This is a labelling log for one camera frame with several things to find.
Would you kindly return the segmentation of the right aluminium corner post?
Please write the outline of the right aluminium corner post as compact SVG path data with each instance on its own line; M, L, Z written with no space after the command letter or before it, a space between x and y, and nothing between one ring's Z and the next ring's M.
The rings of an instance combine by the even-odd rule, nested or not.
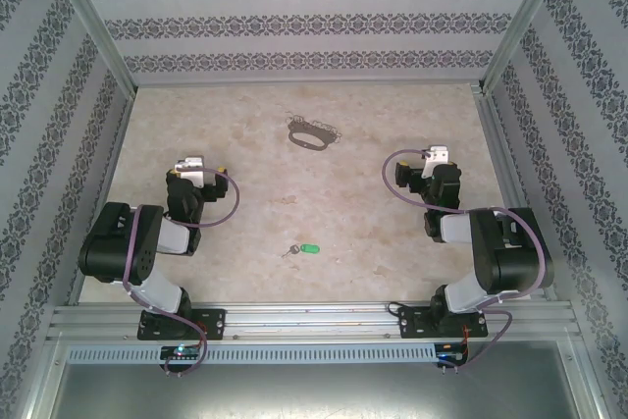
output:
M502 72L514 54L519 41L531 24L543 0L522 0L488 68L480 81L482 93L488 96L497 86Z

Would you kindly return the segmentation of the back aluminium rail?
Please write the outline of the back aluminium rail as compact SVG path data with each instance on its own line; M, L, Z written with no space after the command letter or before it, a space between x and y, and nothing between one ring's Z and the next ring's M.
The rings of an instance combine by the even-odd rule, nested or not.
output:
M209 82L164 82L141 84L141 89L167 88L216 88L216 87L262 87L262 86L309 86L309 85L469 85L472 90L483 90L480 80L470 79L260 79L260 80L219 80Z

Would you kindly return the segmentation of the left aluminium corner post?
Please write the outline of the left aluminium corner post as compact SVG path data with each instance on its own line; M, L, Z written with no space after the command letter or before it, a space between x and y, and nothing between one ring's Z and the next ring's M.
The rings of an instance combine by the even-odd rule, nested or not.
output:
M126 98L135 98L137 85L92 0L70 0L83 26L94 41L105 64L122 88Z

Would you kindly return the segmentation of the aluminium corner post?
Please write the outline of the aluminium corner post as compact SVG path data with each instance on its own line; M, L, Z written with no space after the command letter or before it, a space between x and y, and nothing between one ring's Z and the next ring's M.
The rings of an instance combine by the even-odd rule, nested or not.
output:
M137 85L92 0L70 0L83 26L94 41L105 64L122 88L126 98L135 98Z
M488 68L480 81L482 93L488 96L497 86L502 72L514 54L519 41L531 24L543 0L522 0Z

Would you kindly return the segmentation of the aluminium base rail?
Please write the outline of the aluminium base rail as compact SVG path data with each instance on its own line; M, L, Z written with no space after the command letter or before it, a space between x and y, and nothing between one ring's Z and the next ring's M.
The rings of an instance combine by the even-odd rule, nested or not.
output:
M341 343L399 341L399 326L382 302L361 303L226 303L223 342ZM579 338L581 329L569 302L505 302L512 324L505 340ZM129 303L83 303L54 309L47 341L131 343L136 340L140 307Z

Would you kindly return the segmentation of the key with green tag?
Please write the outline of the key with green tag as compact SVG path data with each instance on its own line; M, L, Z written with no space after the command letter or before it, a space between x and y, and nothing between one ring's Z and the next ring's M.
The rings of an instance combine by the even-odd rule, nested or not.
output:
M319 245L316 244L309 244L309 243L303 243L303 244L293 244L288 251L282 255L283 258L286 258L288 256L291 255L296 255L299 253L305 253L305 254L318 254L320 252L321 248Z

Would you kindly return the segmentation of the grey metal sheet panel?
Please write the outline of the grey metal sheet panel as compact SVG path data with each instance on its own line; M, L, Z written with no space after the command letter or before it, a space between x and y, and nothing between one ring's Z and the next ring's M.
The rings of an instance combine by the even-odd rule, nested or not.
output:
M573 340L503 341L441 370L384 350L356 363L217 359L168 378L148 349L60 346L26 419L609 419Z

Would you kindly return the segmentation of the left aluminium side rail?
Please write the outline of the left aluminium side rail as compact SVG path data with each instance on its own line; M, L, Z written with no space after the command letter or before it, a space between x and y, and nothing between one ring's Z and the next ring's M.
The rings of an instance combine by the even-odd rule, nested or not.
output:
M115 173L115 167L117 161L119 159L119 155L122 148L122 142L124 141L124 136L129 125L129 119L131 115L131 109L133 103L136 99L136 94L134 93L125 103L124 108L120 114L119 120L117 122L115 132L113 134L112 140L110 142L110 148L106 155L106 160L104 163L103 173L101 175L101 179L98 183L96 199L94 202L94 206L90 213L89 219L87 221L87 229L86 232L89 233L94 222L96 221L99 212L102 209L102 206L106 202L106 198L111 187L111 183ZM82 284L84 280L84 275L82 274L79 265L76 265L73 275L70 279L70 286L67 292L66 299L64 301L65 305L74 306L79 302L80 292L82 290Z

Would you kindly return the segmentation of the aluminium side rail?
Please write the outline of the aluminium side rail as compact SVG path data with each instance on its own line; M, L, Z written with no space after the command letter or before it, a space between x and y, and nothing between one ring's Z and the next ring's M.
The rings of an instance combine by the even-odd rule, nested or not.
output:
M122 148L122 142L124 141L124 136L129 125L129 119L131 115L131 109L133 103L136 99L136 94L134 93L125 103L124 108L120 114L119 120L117 122L115 132L113 134L112 140L110 142L110 148L106 155L106 160L104 163L103 173L101 175L101 179L98 183L96 199L94 202L94 206L90 213L89 219L87 221L87 229L86 232L89 233L94 222L96 221L99 212L102 209L102 206L106 202L106 198L111 187L111 183L115 173L115 167L117 161L119 159L119 155ZM82 274L79 265L76 265L73 275L70 279L70 286L67 292L66 299L64 301L65 305L74 306L79 302L80 292L82 290L82 284L84 280L84 275Z
M523 153L521 156L515 154L515 151L523 151L523 147L513 137L506 137L506 132L503 130L499 120L493 98L482 91L478 82L471 84L471 91L500 194L500 197L490 196L485 206L499 206L503 208L529 206L533 209L553 262L554 279L551 285L543 288L544 298L547 301L563 301L565 297L556 291L555 282L557 281L557 276L561 275L564 260L559 251L550 215L539 205L533 207L531 192L528 192L527 195L523 185L524 178L532 176L531 165L523 162L523 158L527 154Z

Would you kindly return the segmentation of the right aluminium side rail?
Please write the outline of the right aluminium side rail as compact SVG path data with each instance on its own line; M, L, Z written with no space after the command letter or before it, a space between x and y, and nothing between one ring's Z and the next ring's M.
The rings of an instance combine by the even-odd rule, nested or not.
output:
M500 197L490 196L485 206L499 206L503 208L529 206L533 209L553 262L554 279L551 285L543 288L544 298L547 301L563 301L565 297L556 291L555 282L557 281L557 276L561 275L564 260L559 251L550 215L539 205L533 207L531 192L528 192L527 195L523 185L524 178L532 176L531 165L523 162L523 158L527 154L523 153L521 156L515 154L515 151L523 151L523 147L513 137L506 137L506 132L503 130L499 120L493 98L482 91L478 82L471 84L471 91L500 194Z

